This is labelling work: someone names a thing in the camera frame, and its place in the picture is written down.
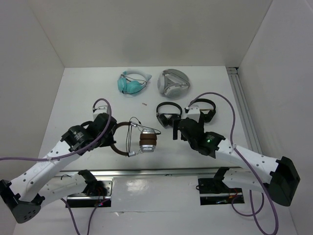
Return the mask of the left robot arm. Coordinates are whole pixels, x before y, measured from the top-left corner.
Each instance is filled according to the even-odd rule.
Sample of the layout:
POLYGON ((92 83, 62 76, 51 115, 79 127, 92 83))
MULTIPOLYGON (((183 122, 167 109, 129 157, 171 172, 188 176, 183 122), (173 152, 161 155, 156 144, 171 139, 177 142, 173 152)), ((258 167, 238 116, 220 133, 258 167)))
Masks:
POLYGON ((85 153, 110 146, 114 142, 116 124, 115 118, 100 113, 93 121, 72 126, 29 170, 11 181, 1 180, 0 196, 16 222, 29 221, 42 207, 71 194, 105 198, 107 188, 89 170, 80 170, 56 182, 52 182, 52 178, 85 153))

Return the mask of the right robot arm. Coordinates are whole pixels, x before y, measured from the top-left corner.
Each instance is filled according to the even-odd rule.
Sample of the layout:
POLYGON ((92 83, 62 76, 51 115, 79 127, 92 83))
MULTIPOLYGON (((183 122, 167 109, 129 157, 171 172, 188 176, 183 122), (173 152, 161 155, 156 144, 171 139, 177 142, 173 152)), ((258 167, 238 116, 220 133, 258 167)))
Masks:
POLYGON ((213 181, 215 190, 224 192, 228 188, 246 188, 267 192, 275 203, 285 207, 291 205, 300 183, 300 176, 291 159, 267 157, 235 145, 218 133, 206 132, 204 124, 190 118, 174 122, 175 140, 178 133, 198 153, 246 169, 242 173, 228 168, 219 169, 213 181))

